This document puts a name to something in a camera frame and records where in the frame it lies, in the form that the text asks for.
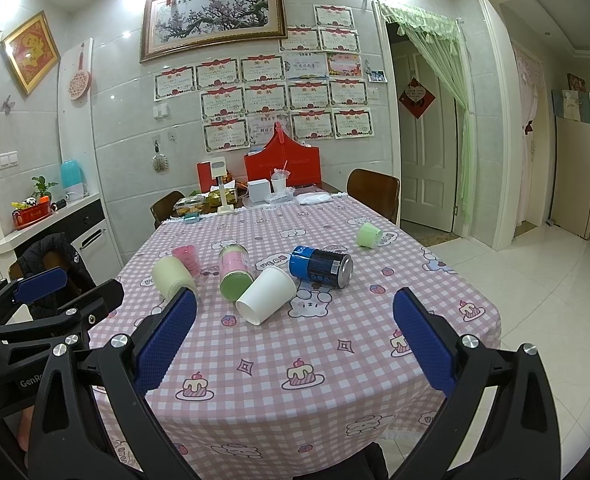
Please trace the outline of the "white desk lamp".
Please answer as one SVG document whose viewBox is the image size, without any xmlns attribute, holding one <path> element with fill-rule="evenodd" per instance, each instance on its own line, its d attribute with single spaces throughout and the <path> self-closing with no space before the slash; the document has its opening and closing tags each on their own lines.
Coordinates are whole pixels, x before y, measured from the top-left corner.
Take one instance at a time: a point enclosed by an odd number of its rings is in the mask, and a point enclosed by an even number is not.
<svg viewBox="0 0 590 480">
<path fill-rule="evenodd" d="M 215 157 L 210 160 L 209 166 L 211 177 L 216 180 L 220 195 L 220 206 L 218 207 L 218 213 L 228 214 L 229 212 L 233 211 L 234 206 L 228 203 L 225 195 L 225 185 L 223 179 L 228 172 L 228 170 L 226 170 L 225 158 L 223 156 Z"/>
</svg>

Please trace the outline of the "light green cup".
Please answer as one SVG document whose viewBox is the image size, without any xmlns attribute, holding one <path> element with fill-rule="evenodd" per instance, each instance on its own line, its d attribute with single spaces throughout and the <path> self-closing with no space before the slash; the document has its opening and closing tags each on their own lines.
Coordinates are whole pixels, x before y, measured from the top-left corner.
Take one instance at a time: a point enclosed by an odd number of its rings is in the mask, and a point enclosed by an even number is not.
<svg viewBox="0 0 590 480">
<path fill-rule="evenodd" d="M 370 222 L 364 222 L 358 229 L 356 241 L 360 247 L 373 249 L 383 237 L 383 230 Z"/>
</svg>

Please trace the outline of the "red gift bag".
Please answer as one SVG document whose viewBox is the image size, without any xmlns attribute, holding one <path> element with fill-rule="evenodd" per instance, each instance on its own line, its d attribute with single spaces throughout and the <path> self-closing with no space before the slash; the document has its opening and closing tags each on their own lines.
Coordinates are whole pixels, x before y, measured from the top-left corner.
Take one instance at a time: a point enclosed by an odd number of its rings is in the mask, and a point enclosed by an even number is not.
<svg viewBox="0 0 590 480">
<path fill-rule="evenodd" d="M 293 140 L 279 122 L 274 122 L 273 136 L 260 152 L 244 156 L 244 164 L 249 181 L 270 179 L 275 169 L 285 169 L 290 186 L 322 184 L 320 150 Z"/>
</svg>

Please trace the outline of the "green door curtain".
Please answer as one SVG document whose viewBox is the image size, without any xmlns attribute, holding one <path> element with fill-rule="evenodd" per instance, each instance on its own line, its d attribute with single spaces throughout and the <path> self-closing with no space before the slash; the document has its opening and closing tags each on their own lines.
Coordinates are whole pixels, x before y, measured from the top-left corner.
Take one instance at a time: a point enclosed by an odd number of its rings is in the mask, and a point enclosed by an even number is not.
<svg viewBox="0 0 590 480">
<path fill-rule="evenodd" d="M 468 62 L 464 35 L 456 18 L 426 11 L 417 6 L 390 6 L 373 0 L 387 23 L 409 37 L 419 54 L 464 112 L 459 171 L 459 212 L 465 224 L 473 221 L 476 179 L 476 127 L 473 89 L 468 81 Z"/>
</svg>

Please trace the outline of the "white panel door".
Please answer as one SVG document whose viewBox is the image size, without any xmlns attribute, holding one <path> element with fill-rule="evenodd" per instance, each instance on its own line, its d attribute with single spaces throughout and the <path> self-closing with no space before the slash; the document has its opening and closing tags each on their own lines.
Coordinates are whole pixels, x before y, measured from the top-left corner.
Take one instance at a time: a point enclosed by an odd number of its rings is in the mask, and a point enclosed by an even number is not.
<svg viewBox="0 0 590 480">
<path fill-rule="evenodd" d="M 458 104 L 412 42 L 391 46 L 397 99 L 412 78 L 435 96 L 420 119 L 398 101 L 403 221 L 453 230 L 458 171 Z"/>
</svg>

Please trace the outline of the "pink checkered tablecloth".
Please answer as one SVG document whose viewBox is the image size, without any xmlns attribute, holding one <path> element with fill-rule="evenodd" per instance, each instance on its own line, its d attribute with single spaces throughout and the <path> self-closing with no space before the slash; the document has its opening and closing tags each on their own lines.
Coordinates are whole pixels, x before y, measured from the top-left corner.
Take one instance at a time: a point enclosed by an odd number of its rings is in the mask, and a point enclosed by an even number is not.
<svg viewBox="0 0 590 480">
<path fill-rule="evenodd" d="M 360 226 L 383 230 L 360 247 Z M 299 284 L 255 326 L 220 292 L 220 250 L 246 248 L 252 272 L 288 267 L 297 246 L 345 252 L 343 289 Z M 147 395 L 171 442 L 205 479 L 289 479 L 341 462 L 388 431 L 419 436 L 442 401 L 392 317 L 407 287 L 425 308 L 484 344 L 500 340 L 496 307 L 427 248 L 347 195 L 210 216 L 158 228 L 119 272 L 124 302 L 91 330 L 94 346 L 131 333 L 165 304 L 154 264 L 194 245 L 196 321 L 160 387 Z"/>
</svg>

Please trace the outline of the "brown chair right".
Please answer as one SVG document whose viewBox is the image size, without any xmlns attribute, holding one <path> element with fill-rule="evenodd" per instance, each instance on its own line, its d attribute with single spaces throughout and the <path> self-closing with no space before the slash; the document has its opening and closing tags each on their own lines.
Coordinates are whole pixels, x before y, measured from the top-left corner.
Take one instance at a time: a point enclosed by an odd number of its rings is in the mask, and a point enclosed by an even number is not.
<svg viewBox="0 0 590 480">
<path fill-rule="evenodd" d="M 401 182 L 380 172 L 355 169 L 347 180 L 347 193 L 392 223 L 398 220 Z"/>
</svg>

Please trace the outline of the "clear plastic drink cup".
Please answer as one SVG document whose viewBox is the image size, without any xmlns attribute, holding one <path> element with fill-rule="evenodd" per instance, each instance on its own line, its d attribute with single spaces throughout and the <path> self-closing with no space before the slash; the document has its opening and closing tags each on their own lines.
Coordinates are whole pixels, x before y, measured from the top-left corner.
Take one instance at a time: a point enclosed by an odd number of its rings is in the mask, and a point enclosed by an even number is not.
<svg viewBox="0 0 590 480">
<path fill-rule="evenodd" d="M 274 193 L 281 193 L 287 188 L 287 179 L 290 172 L 287 169 L 287 162 L 281 167 L 274 168 L 271 174 L 271 185 Z"/>
</svg>

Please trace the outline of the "blue and black can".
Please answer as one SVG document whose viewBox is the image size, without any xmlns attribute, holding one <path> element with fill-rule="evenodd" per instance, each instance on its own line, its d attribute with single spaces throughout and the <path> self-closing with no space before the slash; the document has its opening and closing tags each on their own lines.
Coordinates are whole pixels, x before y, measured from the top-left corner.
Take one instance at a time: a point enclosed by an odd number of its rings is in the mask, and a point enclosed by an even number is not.
<svg viewBox="0 0 590 480">
<path fill-rule="evenodd" d="M 301 281 L 321 283 L 331 288 L 345 288 L 352 277 L 350 255 L 297 246 L 289 257 L 289 273 Z"/>
</svg>

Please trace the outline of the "white black sideboard cabinet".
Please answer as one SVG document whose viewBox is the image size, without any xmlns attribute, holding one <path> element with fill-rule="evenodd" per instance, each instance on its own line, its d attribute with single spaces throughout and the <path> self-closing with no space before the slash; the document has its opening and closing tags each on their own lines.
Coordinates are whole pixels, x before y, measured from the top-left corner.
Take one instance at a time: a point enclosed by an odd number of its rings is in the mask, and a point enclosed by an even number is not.
<svg viewBox="0 0 590 480">
<path fill-rule="evenodd" d="M 92 281 L 99 285 L 116 278 L 122 261 L 112 236 L 103 200 L 96 193 L 54 211 L 29 226 L 4 236 L 0 240 L 0 273 L 8 278 L 20 272 L 15 262 L 29 253 L 44 253 L 44 266 L 55 263 L 53 254 L 76 256 Z"/>
</svg>

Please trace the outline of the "potted green plant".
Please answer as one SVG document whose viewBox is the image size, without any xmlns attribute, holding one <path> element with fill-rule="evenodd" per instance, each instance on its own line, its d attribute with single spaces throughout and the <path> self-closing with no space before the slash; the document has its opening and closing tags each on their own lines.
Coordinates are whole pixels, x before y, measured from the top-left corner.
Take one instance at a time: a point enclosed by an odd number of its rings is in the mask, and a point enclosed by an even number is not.
<svg viewBox="0 0 590 480">
<path fill-rule="evenodd" d="M 38 203 L 50 202 L 52 200 L 52 188 L 58 183 L 49 181 L 45 176 L 32 177 L 31 181 L 34 186 L 32 198 Z"/>
</svg>

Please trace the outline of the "round pink wall ornament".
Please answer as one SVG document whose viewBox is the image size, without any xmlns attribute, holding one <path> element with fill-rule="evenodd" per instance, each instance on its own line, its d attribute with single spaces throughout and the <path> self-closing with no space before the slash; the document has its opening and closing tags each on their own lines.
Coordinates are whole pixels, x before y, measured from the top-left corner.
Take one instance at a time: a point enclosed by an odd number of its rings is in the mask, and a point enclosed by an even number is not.
<svg viewBox="0 0 590 480">
<path fill-rule="evenodd" d="M 68 96 L 71 101 L 78 101 L 88 92 L 91 85 L 91 73 L 86 69 L 84 64 L 84 49 L 85 44 L 81 44 L 81 50 L 78 57 L 77 70 L 71 77 L 68 84 Z"/>
</svg>

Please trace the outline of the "framed plum blossom painting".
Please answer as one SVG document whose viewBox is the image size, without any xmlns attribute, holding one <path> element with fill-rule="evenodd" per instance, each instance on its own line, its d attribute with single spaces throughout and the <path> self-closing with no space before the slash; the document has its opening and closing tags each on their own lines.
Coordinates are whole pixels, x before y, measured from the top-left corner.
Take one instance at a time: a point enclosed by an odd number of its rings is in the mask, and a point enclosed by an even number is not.
<svg viewBox="0 0 590 480">
<path fill-rule="evenodd" d="M 284 0 L 146 0 L 140 61 L 218 44 L 286 36 Z"/>
</svg>

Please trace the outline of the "white paper cup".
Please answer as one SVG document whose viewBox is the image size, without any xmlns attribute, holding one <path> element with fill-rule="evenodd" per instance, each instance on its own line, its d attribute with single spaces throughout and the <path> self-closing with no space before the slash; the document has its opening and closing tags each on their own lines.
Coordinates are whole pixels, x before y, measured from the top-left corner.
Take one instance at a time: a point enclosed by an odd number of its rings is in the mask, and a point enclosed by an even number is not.
<svg viewBox="0 0 590 480">
<path fill-rule="evenodd" d="M 238 313 L 258 326 L 296 296 L 297 286 L 278 266 L 268 266 L 235 301 Z"/>
</svg>

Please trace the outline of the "pink and green clear cup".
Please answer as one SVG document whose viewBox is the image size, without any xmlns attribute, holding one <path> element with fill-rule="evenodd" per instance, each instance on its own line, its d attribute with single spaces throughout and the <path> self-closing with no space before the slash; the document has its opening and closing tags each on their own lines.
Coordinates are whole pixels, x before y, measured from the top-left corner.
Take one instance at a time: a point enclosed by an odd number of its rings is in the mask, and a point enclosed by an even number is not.
<svg viewBox="0 0 590 480">
<path fill-rule="evenodd" d="M 254 281 L 248 251 L 239 244 L 231 244 L 220 250 L 219 272 L 219 289 L 229 302 L 237 301 Z"/>
</svg>

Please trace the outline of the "black jacket on chair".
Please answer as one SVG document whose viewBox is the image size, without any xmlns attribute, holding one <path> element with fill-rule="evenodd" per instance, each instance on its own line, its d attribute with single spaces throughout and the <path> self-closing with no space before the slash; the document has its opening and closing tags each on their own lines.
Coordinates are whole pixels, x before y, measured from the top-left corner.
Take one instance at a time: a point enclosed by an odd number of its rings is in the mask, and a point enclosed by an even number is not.
<svg viewBox="0 0 590 480">
<path fill-rule="evenodd" d="M 95 287 L 81 256 L 64 233 L 48 234 L 32 243 L 10 266 L 8 272 L 10 278 L 16 280 L 30 278 L 54 268 L 62 268 L 67 273 L 67 284 L 54 294 L 28 306 L 34 320 L 56 315 L 60 307 Z"/>
</svg>

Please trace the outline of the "gold framed red picture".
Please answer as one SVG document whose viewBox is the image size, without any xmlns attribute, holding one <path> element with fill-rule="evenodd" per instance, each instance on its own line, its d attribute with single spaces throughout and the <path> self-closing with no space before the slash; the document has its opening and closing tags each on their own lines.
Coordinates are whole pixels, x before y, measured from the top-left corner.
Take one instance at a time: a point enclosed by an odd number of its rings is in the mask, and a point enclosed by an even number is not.
<svg viewBox="0 0 590 480">
<path fill-rule="evenodd" d="M 40 11 L 2 40 L 10 72 L 25 96 L 30 96 L 44 77 L 60 62 L 48 18 Z"/>
</svg>

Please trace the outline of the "pink plastic cup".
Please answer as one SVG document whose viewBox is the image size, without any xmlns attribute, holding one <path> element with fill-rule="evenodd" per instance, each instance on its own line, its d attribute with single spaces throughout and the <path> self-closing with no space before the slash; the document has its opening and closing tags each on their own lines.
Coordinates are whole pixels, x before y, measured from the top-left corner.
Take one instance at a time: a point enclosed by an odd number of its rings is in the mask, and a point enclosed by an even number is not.
<svg viewBox="0 0 590 480">
<path fill-rule="evenodd" d="M 194 245 L 175 247 L 171 251 L 171 255 L 182 262 L 193 278 L 199 276 L 202 266 L 200 265 L 198 250 Z"/>
</svg>

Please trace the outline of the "red diamond door decoration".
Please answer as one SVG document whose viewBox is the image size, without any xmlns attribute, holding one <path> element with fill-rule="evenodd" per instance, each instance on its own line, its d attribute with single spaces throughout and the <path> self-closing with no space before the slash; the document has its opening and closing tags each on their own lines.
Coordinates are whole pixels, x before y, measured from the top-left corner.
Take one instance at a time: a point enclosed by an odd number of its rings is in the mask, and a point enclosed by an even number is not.
<svg viewBox="0 0 590 480">
<path fill-rule="evenodd" d="M 398 101 L 415 119 L 420 119 L 435 101 L 435 96 L 416 78 L 412 78 L 401 92 Z"/>
</svg>

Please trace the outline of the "white leaning board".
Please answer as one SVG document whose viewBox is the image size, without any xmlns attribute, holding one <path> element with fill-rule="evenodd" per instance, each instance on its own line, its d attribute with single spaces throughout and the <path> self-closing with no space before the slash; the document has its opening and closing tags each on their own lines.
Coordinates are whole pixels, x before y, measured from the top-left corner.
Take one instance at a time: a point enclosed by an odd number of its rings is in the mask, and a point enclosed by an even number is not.
<svg viewBox="0 0 590 480">
<path fill-rule="evenodd" d="M 550 220 L 590 238 L 590 92 L 553 90 L 555 176 Z"/>
</svg>

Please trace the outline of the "brown chair left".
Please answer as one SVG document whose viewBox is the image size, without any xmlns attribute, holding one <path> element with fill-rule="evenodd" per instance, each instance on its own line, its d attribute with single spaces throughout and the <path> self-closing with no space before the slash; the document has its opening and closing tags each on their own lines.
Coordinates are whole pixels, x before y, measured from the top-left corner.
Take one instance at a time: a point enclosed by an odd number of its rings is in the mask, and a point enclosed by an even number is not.
<svg viewBox="0 0 590 480">
<path fill-rule="evenodd" d="M 180 191 L 172 191 L 150 206 L 150 213 L 154 219 L 154 228 L 158 229 L 161 223 L 176 216 L 174 205 L 182 200 L 184 194 Z"/>
</svg>

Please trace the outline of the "cream yellow cup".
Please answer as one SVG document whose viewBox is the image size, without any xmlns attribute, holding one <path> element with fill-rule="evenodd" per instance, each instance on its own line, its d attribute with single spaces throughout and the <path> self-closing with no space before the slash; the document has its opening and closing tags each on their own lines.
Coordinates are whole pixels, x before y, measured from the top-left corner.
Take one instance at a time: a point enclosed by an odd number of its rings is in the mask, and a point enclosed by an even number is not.
<svg viewBox="0 0 590 480">
<path fill-rule="evenodd" d="M 196 292 L 196 281 L 184 264 L 176 257 L 165 256 L 153 266 L 152 278 L 161 296 L 170 300 L 181 289 L 187 288 Z"/>
</svg>

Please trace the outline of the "brown chair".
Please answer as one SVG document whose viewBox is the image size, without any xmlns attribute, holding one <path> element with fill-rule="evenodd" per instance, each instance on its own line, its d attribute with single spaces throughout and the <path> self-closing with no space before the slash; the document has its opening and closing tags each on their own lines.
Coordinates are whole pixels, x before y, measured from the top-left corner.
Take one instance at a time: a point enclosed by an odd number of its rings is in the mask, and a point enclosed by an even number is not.
<svg viewBox="0 0 590 480">
<path fill-rule="evenodd" d="M 347 180 L 347 193 L 392 223 L 398 220 L 401 182 L 380 172 L 355 169 Z"/>
<path fill-rule="evenodd" d="M 176 216 L 174 205 L 182 200 L 184 194 L 180 191 L 172 191 L 150 206 L 150 213 L 154 219 L 154 228 L 158 229 L 161 223 Z"/>
</svg>

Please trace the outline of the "white box on table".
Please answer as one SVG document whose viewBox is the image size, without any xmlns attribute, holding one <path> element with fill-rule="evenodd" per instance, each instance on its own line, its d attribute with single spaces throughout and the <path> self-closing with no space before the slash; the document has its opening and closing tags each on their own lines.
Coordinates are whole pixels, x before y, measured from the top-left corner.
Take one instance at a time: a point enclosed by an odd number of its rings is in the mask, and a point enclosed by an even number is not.
<svg viewBox="0 0 590 480">
<path fill-rule="evenodd" d="M 247 183 L 248 198 L 253 204 L 267 203 L 272 193 L 267 179 L 252 180 Z"/>
</svg>

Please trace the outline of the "teal and white humidifier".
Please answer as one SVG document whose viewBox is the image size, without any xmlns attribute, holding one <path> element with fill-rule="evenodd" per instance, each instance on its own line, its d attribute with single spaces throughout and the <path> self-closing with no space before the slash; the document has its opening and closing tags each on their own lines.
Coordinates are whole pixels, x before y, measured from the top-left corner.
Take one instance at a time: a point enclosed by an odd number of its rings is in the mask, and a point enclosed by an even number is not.
<svg viewBox="0 0 590 480">
<path fill-rule="evenodd" d="M 68 202 L 78 202 L 86 196 L 86 184 L 79 163 L 74 159 L 65 160 L 60 165 L 60 185 L 64 189 Z"/>
</svg>

